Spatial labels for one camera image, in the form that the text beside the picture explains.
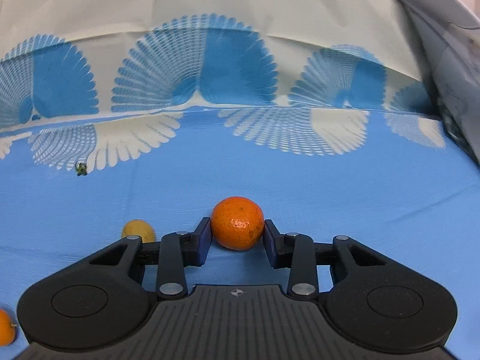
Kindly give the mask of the small green stem bit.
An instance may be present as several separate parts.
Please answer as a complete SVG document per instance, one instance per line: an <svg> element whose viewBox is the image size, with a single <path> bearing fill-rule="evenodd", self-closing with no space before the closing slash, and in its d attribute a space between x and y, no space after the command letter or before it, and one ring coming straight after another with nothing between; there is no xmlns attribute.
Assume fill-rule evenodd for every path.
<svg viewBox="0 0 480 360"><path fill-rule="evenodd" d="M83 162L76 162L75 171L78 176L87 176L88 175L87 164Z"/></svg>

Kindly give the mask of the speckled orange fruit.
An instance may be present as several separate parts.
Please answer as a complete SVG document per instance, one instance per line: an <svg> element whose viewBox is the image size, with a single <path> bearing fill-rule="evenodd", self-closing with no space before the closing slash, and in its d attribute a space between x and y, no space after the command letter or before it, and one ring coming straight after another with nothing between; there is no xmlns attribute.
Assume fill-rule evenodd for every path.
<svg viewBox="0 0 480 360"><path fill-rule="evenodd" d="M250 250L261 238L264 213L246 197L227 197L211 213L211 233L224 248Z"/></svg>

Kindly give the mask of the olive green small fruit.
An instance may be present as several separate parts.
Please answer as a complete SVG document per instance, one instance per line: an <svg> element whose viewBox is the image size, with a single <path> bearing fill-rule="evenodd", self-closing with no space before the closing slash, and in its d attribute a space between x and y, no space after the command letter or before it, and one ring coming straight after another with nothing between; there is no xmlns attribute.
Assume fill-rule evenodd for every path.
<svg viewBox="0 0 480 360"><path fill-rule="evenodd" d="M139 236L143 243L155 242L156 240L154 228L141 219L132 219L123 226L121 237L127 236Z"/></svg>

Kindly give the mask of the orange fruit middle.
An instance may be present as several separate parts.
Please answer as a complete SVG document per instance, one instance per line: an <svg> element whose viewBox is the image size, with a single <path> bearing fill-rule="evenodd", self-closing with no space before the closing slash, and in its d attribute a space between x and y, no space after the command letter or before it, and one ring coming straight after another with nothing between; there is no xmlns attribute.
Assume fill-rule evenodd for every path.
<svg viewBox="0 0 480 360"><path fill-rule="evenodd" d="M0 310L0 346L10 345L16 339L16 325L7 311Z"/></svg>

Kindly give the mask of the blue white patterned sheet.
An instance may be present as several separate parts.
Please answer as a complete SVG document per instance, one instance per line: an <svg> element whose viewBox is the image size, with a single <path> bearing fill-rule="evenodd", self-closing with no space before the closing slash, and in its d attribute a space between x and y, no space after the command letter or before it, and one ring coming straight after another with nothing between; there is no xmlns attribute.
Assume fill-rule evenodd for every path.
<svg viewBox="0 0 480 360"><path fill-rule="evenodd" d="M75 163L87 164L78 176ZM461 0L1 0L1 308L247 197L444 286L479 357L479 15Z"/></svg>

